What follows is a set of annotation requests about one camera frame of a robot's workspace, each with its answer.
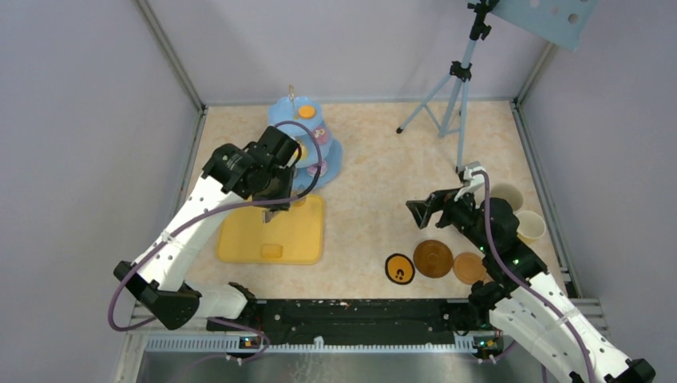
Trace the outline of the yellow serving tray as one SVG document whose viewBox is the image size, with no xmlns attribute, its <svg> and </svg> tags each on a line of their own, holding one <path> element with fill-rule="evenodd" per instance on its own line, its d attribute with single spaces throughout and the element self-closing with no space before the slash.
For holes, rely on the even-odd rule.
<svg viewBox="0 0 677 383">
<path fill-rule="evenodd" d="M 234 210 L 223 221 L 216 241 L 216 257 L 223 263 L 312 265 L 323 251 L 324 199 L 310 194 L 301 207 L 282 211 L 263 222 L 261 207 Z M 281 259 L 262 259 L 264 244 L 283 246 Z"/>
</svg>

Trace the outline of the purple donut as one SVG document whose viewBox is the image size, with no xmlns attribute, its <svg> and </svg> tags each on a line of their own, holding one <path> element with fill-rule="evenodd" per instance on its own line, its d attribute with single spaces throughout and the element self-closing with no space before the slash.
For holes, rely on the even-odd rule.
<svg viewBox="0 0 677 383">
<path fill-rule="evenodd" d="M 325 160 L 323 160 L 319 164 L 313 164 L 313 165 L 306 168 L 307 174 L 310 177 L 315 177 L 317 174 L 319 174 L 319 177 L 323 177 L 326 174 L 327 169 L 328 169 L 328 164 Z"/>
</svg>

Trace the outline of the pink flower donut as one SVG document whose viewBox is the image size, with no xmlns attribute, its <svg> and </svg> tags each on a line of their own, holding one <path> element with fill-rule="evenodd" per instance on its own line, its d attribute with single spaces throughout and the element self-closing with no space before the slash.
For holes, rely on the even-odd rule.
<svg viewBox="0 0 677 383">
<path fill-rule="evenodd" d="M 332 133 L 329 128 L 320 125 L 312 130 L 313 137 L 318 145 L 324 145 L 332 141 Z"/>
</svg>

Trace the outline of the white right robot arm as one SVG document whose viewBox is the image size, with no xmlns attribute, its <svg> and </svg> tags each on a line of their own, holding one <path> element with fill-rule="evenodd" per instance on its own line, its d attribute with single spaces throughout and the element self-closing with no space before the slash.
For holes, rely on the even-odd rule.
<svg viewBox="0 0 677 383">
<path fill-rule="evenodd" d="M 406 207 L 419 228 L 433 214 L 438 228 L 452 226 L 483 254 L 492 279 L 474 283 L 468 317 L 479 329 L 501 330 L 559 382 L 652 382 L 656 371 L 615 347 L 559 287 L 541 258 L 517 236 L 518 218 L 503 199 L 476 204 L 468 193 L 432 192 Z"/>
</svg>

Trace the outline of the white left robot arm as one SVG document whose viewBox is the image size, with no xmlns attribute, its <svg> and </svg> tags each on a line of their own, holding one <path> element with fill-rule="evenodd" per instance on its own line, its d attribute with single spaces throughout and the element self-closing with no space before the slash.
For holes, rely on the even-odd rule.
<svg viewBox="0 0 677 383">
<path fill-rule="evenodd" d="M 223 144 L 202 168 L 192 193 L 156 241 L 134 261 L 114 269 L 120 285 L 168 330 L 193 318 L 226 318 L 238 330 L 255 322 L 253 296 L 239 284 L 190 285 L 186 275 L 226 217 L 242 207 L 286 211 L 300 145 L 275 126 L 244 148 Z"/>
</svg>

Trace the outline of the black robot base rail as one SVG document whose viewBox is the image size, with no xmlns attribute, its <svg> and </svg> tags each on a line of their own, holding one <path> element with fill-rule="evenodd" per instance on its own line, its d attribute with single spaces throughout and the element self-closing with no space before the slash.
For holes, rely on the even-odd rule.
<svg viewBox="0 0 677 383">
<path fill-rule="evenodd" d="M 416 324 L 454 334 L 494 330 L 488 317 L 477 314 L 462 298 L 258 299 L 233 322 L 267 334 L 276 326 L 304 325 Z"/>
</svg>

